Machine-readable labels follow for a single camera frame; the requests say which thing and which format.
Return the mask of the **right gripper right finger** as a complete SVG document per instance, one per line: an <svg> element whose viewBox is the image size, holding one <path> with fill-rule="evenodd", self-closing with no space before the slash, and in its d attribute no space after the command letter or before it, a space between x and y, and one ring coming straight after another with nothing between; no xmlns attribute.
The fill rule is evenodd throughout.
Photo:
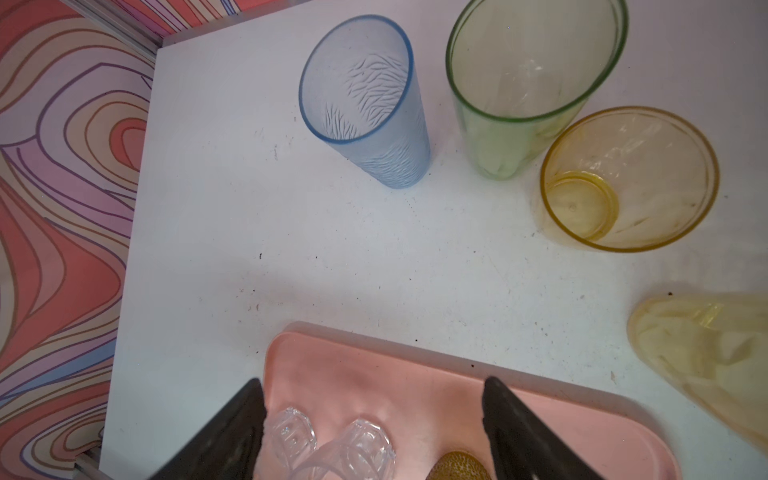
<svg viewBox="0 0 768 480"><path fill-rule="evenodd" d="M482 410L498 479L601 479L497 377L484 381Z"/></svg>

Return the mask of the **short yellow cup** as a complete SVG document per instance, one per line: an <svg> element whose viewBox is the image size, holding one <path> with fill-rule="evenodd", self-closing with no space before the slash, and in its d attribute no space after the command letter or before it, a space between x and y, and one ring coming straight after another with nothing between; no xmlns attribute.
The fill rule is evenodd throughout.
<svg viewBox="0 0 768 480"><path fill-rule="evenodd" d="M555 140L531 207L556 243L639 253L690 233L719 184L716 153L697 127L666 110L624 106L586 116Z"/></svg>

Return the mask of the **clear faceted cup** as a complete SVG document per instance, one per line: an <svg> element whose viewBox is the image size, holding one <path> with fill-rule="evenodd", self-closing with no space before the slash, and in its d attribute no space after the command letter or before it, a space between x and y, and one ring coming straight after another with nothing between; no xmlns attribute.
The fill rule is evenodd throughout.
<svg viewBox="0 0 768 480"><path fill-rule="evenodd" d="M393 479L396 452L386 431L358 418L300 463L289 479Z"/></svg>

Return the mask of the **brown dimpled cup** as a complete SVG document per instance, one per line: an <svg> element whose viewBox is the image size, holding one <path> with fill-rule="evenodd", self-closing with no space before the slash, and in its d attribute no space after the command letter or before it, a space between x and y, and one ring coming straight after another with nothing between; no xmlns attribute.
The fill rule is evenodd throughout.
<svg viewBox="0 0 768 480"><path fill-rule="evenodd" d="M431 468L427 480L491 480L485 466L474 456L452 451L443 455Z"/></svg>

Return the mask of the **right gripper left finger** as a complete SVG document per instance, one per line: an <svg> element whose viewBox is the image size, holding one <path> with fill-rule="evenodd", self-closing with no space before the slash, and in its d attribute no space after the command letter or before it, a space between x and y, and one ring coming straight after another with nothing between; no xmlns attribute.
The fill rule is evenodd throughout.
<svg viewBox="0 0 768 480"><path fill-rule="evenodd" d="M253 479L266 416L261 382L252 378L152 477Z"/></svg>

